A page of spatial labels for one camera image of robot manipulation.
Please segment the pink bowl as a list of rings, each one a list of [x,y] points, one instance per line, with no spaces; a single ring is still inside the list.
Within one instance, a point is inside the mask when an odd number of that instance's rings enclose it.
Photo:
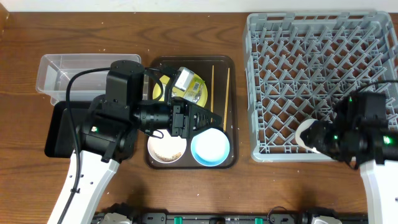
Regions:
[[[148,138],[147,150],[155,161],[168,164],[179,160],[187,148],[187,140],[173,137],[166,129],[158,129]]]

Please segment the green snack wrapper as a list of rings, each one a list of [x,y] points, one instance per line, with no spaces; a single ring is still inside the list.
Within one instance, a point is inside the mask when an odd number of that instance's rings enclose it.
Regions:
[[[190,86],[183,94],[183,98],[199,106],[205,106],[207,101],[207,89],[205,82],[198,77],[194,77]]]

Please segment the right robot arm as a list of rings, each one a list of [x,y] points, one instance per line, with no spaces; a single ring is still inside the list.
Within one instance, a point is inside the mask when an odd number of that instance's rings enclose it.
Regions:
[[[369,223],[397,223],[397,131],[388,128],[385,94],[353,93],[334,112],[333,122],[302,122],[296,143],[335,161],[354,162],[366,191]]]

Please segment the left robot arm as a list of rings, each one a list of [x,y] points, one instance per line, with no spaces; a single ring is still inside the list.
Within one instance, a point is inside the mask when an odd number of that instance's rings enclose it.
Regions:
[[[122,161],[133,155],[138,132],[160,138],[161,130],[189,139],[222,122],[221,116],[172,89],[182,69],[145,67],[118,60],[104,69],[105,93],[92,101],[58,102],[44,149],[70,165],[50,223],[89,223]]]

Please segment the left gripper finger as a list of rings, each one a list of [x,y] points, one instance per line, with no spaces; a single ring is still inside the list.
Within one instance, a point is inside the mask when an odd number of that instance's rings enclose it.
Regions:
[[[220,115],[212,113],[210,110],[188,102],[188,122],[189,124],[221,124],[223,121]]]
[[[206,124],[204,126],[199,126],[197,125],[190,125],[188,128],[188,134],[187,134],[187,138],[193,138],[194,136],[197,136],[211,128],[217,128],[218,126],[215,124]]]

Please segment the white cup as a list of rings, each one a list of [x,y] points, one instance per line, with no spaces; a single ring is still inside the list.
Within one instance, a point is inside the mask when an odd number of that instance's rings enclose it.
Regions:
[[[312,125],[314,122],[317,122],[317,121],[318,121],[317,119],[307,119],[307,120],[303,121],[303,122],[298,126],[298,128],[297,128],[297,130],[296,130],[296,132],[295,132],[295,141],[296,141],[296,143],[297,143],[300,147],[305,148],[305,149],[307,149],[307,150],[309,150],[309,151],[312,151],[312,152],[314,152],[314,153],[319,154],[320,152],[317,151],[317,149],[316,149],[315,147],[308,147],[308,146],[304,143],[304,138],[301,137],[301,134],[303,134],[304,131],[309,130],[310,127],[311,127],[311,125]]]

